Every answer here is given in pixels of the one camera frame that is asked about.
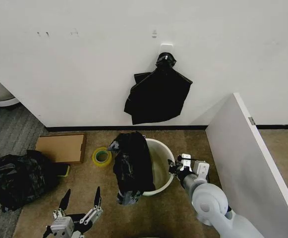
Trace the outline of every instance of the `door hinge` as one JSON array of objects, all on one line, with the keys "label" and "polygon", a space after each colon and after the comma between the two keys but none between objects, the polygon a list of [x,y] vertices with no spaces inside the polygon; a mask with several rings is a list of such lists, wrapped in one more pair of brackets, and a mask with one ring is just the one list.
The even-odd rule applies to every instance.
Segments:
[{"label": "door hinge", "polygon": [[256,125],[256,123],[255,123],[253,117],[249,117],[248,119],[249,119],[249,121],[251,122],[252,125]]}]

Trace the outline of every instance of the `black fabric hanging on wall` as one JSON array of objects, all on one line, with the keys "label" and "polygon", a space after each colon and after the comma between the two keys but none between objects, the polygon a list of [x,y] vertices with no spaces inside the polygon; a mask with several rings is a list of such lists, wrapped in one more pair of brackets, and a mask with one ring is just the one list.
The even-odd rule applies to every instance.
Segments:
[{"label": "black fabric hanging on wall", "polygon": [[133,125],[180,115],[192,81],[173,69],[175,63],[172,54],[161,53],[154,72],[134,75],[136,85],[130,89],[124,108]]}]

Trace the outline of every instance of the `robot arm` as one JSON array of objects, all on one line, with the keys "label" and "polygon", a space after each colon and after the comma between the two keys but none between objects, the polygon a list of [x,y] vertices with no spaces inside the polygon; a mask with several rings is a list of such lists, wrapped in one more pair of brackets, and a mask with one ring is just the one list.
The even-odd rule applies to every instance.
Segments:
[{"label": "robot arm", "polygon": [[180,180],[189,195],[192,206],[198,213],[197,219],[213,226],[222,238],[263,238],[260,232],[245,217],[229,209],[224,192],[214,184],[208,183],[206,177],[209,164],[195,161],[193,170],[188,154],[178,156],[178,162],[169,160],[169,172]]},{"label": "robot arm", "polygon": [[66,215],[64,211],[68,207],[70,193],[71,190],[69,189],[61,200],[58,210],[53,211],[54,222],[51,226],[47,226],[43,238],[50,234],[53,234],[55,238],[84,238],[83,233],[91,229],[103,213],[101,192],[100,187],[98,187],[94,199],[94,207],[88,213]]}]

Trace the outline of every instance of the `white bucket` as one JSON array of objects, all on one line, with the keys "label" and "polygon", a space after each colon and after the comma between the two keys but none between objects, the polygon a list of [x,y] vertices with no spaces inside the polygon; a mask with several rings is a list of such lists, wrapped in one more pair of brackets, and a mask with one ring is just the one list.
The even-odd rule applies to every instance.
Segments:
[{"label": "white bucket", "polygon": [[173,175],[168,173],[168,159],[174,162],[174,157],[170,149],[160,141],[146,139],[152,160],[154,185],[156,190],[144,192],[144,196],[152,196],[165,190],[173,180]]}]

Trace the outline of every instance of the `cardboard box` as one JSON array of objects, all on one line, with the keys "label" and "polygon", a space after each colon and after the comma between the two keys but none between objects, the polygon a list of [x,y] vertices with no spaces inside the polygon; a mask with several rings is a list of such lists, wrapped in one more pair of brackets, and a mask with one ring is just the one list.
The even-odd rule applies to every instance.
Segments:
[{"label": "cardboard box", "polygon": [[84,133],[40,136],[36,150],[53,162],[78,164],[83,162],[85,142]]}]

